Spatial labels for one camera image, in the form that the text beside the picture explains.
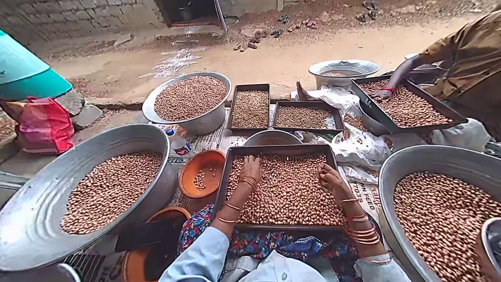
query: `dirt path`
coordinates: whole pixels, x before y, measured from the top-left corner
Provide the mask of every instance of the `dirt path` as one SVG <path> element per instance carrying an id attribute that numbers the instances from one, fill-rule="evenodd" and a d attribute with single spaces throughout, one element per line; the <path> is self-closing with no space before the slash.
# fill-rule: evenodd
<path id="1" fill-rule="evenodd" d="M 202 56 L 197 64 L 181 72 L 216 71 L 228 76 L 233 85 L 270 83 L 275 94 L 289 93 L 300 80 L 307 89 L 315 88 L 315 79 L 308 73 L 314 63 L 332 59 L 364 59 L 378 64 L 379 73 L 395 69 L 410 53 L 417 53 L 435 40 L 446 36 L 470 20 L 468 16 L 436 21 L 413 27 L 389 27 L 364 30 L 339 30 L 325 35 L 314 44 L 280 46 L 280 39 L 268 38 L 257 50 L 241 53 L 232 44 L 209 47 L 194 55 Z M 85 78 L 89 88 L 106 92 L 107 97 L 130 99 L 146 97 L 152 89 L 168 78 L 146 77 L 152 67 L 173 55 L 160 50 L 125 51 L 92 57 L 70 58 L 49 62 L 66 78 Z"/>

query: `light blue shirt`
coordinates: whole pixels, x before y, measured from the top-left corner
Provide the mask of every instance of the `light blue shirt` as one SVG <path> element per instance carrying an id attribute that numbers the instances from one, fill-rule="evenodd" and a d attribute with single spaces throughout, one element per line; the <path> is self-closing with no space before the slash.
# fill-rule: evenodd
<path id="1" fill-rule="evenodd" d="M 228 247 L 229 240 L 224 233 L 214 227 L 207 228 L 164 271 L 159 282 L 216 282 L 221 275 Z M 382 261 L 388 259 L 388 255 L 378 255 L 368 259 Z M 355 262 L 354 268 L 364 282 L 410 282 L 405 272 L 393 260 L 380 264 L 359 259 Z M 239 282 L 261 281 L 312 282 L 325 279 L 306 263 L 273 251 L 256 269 L 239 280 Z"/>

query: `red plastic bag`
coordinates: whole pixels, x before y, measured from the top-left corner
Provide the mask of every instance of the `red plastic bag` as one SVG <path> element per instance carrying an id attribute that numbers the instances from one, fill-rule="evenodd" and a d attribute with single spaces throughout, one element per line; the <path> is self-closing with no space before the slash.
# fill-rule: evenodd
<path id="1" fill-rule="evenodd" d="M 6 105 L 6 112 L 19 123 L 16 132 L 23 151 L 59 154 L 73 147 L 70 115 L 54 99 L 29 97 L 27 102 Z"/>

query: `bottle label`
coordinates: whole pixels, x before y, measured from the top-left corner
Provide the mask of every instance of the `bottle label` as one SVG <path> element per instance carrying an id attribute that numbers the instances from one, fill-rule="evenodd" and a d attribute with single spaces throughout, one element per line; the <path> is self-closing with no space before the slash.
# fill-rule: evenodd
<path id="1" fill-rule="evenodd" d="M 178 154 L 179 156 L 184 156 L 185 154 L 189 153 L 191 151 L 191 146 L 186 142 L 184 146 L 182 146 L 179 149 L 174 149 L 174 152 Z"/>

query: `orange plastic bowl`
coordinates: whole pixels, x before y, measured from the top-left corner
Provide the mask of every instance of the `orange plastic bowl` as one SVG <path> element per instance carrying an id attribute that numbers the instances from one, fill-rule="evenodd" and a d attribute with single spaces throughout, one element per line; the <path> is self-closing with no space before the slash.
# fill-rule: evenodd
<path id="1" fill-rule="evenodd" d="M 170 207 L 155 213 L 146 222 L 168 220 L 178 216 L 184 216 L 186 220 L 190 218 L 187 210 L 181 207 Z M 122 272 L 124 282 L 146 282 L 144 278 L 144 260 L 150 250 L 150 246 L 145 246 L 125 253 Z"/>
<path id="2" fill-rule="evenodd" d="M 218 150 L 206 150 L 196 154 L 184 166 L 179 176 L 179 187 L 184 195 L 190 198 L 202 198 L 217 190 L 224 168 L 224 154 Z M 193 181 L 198 172 L 205 172 L 202 182 L 206 188 L 199 191 Z"/>

